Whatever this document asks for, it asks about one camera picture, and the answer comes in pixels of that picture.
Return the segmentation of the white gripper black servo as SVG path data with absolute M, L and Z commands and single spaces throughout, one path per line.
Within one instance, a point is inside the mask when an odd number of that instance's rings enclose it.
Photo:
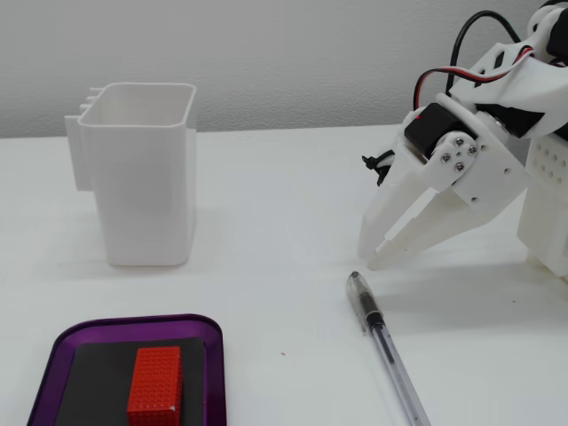
M 358 256 L 381 270 L 492 222 L 524 191 L 524 167 L 505 147 L 507 133 L 487 113 L 446 95 L 403 121 L 388 170 L 363 216 Z M 386 234 L 427 191 L 436 193 L 392 238 Z

